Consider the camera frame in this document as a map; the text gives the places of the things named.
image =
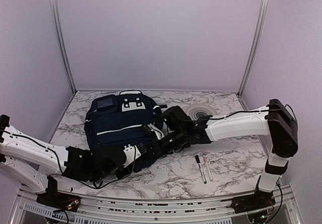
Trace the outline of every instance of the white stripe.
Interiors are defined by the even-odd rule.
[[[122,131],[122,130],[125,130],[125,129],[134,128],[134,127],[140,127],[140,126],[142,126],[142,124],[123,127],[121,129],[117,129],[117,130],[109,130],[109,131],[104,131],[104,132],[98,132],[97,135],[101,135],[101,134],[108,133],[108,132],[118,132],[118,131]]]

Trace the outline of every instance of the white marker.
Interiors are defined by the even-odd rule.
[[[211,171],[210,171],[210,168],[209,168],[207,158],[203,157],[203,161],[205,162],[205,165],[206,165],[206,169],[207,169],[207,172],[208,172],[208,177],[209,177],[210,181],[213,182],[213,178],[212,178],[212,174],[211,174]]]
[[[196,159],[196,161],[197,161],[197,163],[199,165],[199,170],[200,170],[200,173],[201,173],[201,176],[202,176],[203,183],[207,184],[206,176],[205,176],[205,173],[203,172],[203,169],[202,169],[202,166],[201,166],[201,163],[200,163],[200,160],[199,160],[199,156],[196,155],[195,159]]]

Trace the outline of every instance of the black band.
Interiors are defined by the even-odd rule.
[[[285,166],[280,167],[280,166],[270,165],[267,160],[265,165],[265,172],[273,175],[282,175],[286,172],[287,166],[288,166],[288,162],[286,163]]]

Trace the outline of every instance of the vertical metal beam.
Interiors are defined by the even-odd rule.
[[[74,82],[72,74],[71,74],[70,65],[69,65],[67,52],[66,52],[66,48],[65,48],[65,43],[64,43],[64,39],[63,39],[63,35],[62,35],[62,29],[61,29],[59,11],[58,11],[58,3],[57,3],[57,0],[50,0],[50,3],[51,3],[51,9],[53,12],[56,34],[58,37],[59,49],[60,49],[61,57],[63,60],[64,68],[66,71],[69,87],[70,87],[72,94],[75,95],[76,86],[75,86],[75,82]]]
[[[260,10],[259,10],[259,14],[258,14],[258,19],[257,19],[257,24],[256,24],[256,30],[255,30],[255,35],[254,35],[254,39],[253,39],[253,44],[251,47],[251,51],[248,57],[248,61],[247,61],[247,66],[243,75],[243,79],[241,80],[240,83],[240,87],[238,90],[237,95],[242,98],[243,94],[245,92],[250,74],[251,74],[251,70],[253,68],[253,64],[255,61],[255,56],[256,56],[256,51],[257,51],[257,47],[259,44],[259,40],[263,31],[263,27],[264,27],[264,22],[265,22],[265,17],[266,17],[266,12],[267,12],[267,5],[268,5],[268,0],[261,0],[261,4],[260,4]]]

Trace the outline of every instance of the marble tabletop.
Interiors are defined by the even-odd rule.
[[[144,91],[158,104],[187,107],[209,104],[218,115],[242,110],[233,93]],[[61,120],[52,143],[89,149],[84,120],[94,98],[118,92],[77,92]],[[194,156],[207,157],[214,181],[210,182],[204,167],[204,184]],[[256,136],[229,138],[212,144],[194,145],[180,153],[159,159],[154,165],[133,173],[126,179],[94,190],[81,183],[56,175],[58,189],[73,193],[130,199],[184,199],[218,196],[254,190],[264,169],[266,155]]]

